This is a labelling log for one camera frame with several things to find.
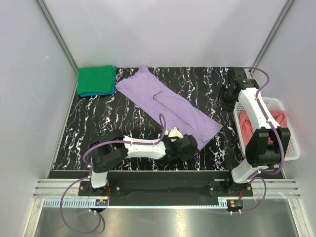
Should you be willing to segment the purple t shirt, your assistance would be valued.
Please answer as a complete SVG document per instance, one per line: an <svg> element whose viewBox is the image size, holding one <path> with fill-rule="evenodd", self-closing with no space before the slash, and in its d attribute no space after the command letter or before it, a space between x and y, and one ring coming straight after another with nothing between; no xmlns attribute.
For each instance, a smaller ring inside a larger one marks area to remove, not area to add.
<svg viewBox="0 0 316 237"><path fill-rule="evenodd" d="M192 135L199 150L222 128L221 124L195 108L187 99L166 87L146 66L118 82L116 89L153 120L158 122L159 114L163 114L166 130L177 127L183 135Z"/></svg>

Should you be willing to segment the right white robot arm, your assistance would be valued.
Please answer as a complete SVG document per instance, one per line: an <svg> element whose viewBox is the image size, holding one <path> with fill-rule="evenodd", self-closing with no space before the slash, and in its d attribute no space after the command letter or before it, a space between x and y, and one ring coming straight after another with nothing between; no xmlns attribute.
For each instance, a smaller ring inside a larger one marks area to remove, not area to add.
<svg viewBox="0 0 316 237"><path fill-rule="evenodd" d="M229 83L222 87L219 102L227 108L233 108L236 102L241 103L253 128L245 147L245 159L231 171L232 181L248 183L261 172L280 173L291 133L273 118L262 99L261 88L248 83Z"/></svg>

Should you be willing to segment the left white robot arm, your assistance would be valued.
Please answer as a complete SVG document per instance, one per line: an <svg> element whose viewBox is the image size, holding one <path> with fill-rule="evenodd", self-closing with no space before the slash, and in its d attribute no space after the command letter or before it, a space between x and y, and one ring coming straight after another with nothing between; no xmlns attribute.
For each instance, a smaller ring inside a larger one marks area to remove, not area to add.
<svg viewBox="0 0 316 237"><path fill-rule="evenodd" d="M88 164L92 188L108 185L108 172L127 158L179 160L186 162L198 152L198 143L192 135L163 136L155 140L135 139L115 130L92 143L84 154Z"/></svg>

